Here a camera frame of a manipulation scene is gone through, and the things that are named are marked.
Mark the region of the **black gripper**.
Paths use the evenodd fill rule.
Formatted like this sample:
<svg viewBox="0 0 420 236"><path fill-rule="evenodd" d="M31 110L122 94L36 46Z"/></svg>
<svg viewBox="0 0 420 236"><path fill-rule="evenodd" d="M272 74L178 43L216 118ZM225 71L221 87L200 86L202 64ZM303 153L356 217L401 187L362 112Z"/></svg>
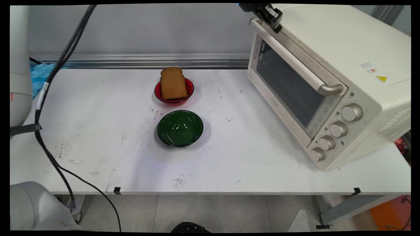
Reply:
<svg viewBox="0 0 420 236"><path fill-rule="evenodd" d="M281 10L272 6L272 4L263 3L238 3L238 6L244 12L258 11L258 18L263 20L275 33L282 30L280 24L283 13Z"/></svg>

